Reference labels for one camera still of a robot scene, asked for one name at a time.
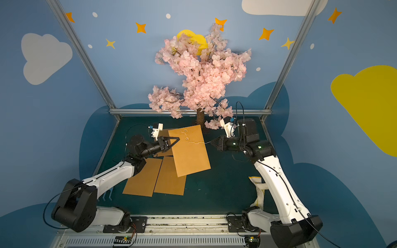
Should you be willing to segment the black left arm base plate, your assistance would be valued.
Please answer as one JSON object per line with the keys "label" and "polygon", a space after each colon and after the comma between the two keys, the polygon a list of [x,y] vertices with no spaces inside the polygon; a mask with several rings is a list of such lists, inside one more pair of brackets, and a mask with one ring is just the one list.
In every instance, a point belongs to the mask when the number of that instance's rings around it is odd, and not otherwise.
{"label": "black left arm base plate", "polygon": [[144,216],[130,216],[128,219],[123,219],[119,225],[105,225],[103,233],[111,234],[132,234],[144,233],[147,226],[148,217]]}

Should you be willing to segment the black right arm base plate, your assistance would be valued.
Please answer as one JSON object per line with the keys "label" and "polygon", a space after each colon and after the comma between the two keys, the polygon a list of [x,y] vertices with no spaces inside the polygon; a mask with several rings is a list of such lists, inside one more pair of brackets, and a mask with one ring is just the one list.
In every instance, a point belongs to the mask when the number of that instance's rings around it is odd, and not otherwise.
{"label": "black right arm base plate", "polygon": [[258,233],[259,228],[253,227],[243,220],[242,216],[226,215],[227,228],[230,233]]}

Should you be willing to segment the brown kraft file bag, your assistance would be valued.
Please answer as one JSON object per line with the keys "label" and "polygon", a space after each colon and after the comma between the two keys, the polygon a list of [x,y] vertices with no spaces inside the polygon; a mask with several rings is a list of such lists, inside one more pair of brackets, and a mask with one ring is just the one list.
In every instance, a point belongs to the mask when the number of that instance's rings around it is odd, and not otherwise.
{"label": "brown kraft file bag", "polygon": [[178,177],[211,169],[200,125],[172,129],[169,136],[180,138],[172,147]]}

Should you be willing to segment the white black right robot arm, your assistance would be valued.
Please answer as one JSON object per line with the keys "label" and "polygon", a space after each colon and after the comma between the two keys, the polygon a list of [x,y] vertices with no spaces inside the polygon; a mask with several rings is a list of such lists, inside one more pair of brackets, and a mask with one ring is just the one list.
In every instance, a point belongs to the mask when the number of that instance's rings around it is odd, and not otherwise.
{"label": "white black right robot arm", "polygon": [[264,190],[273,197],[278,213],[265,212],[260,206],[242,211],[242,228],[271,235],[278,248],[306,248],[323,227],[322,220],[312,215],[289,183],[272,144],[260,139],[255,120],[237,123],[228,117],[220,121],[225,134],[212,140],[218,151],[242,152],[264,180]]}

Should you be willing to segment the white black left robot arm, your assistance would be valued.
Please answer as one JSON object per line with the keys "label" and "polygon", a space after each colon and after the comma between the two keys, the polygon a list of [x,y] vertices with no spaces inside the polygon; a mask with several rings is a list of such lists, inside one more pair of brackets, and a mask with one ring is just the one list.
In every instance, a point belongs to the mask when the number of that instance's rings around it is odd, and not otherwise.
{"label": "white black left robot arm", "polygon": [[133,136],[126,144],[127,154],[117,165],[84,180],[68,181],[58,195],[51,218],[62,224],[63,228],[77,233],[91,226],[104,226],[116,233],[130,231],[130,212],[117,207],[99,207],[98,198],[122,181],[140,173],[148,157],[167,152],[179,141],[178,137],[160,136],[150,143],[142,135]]}

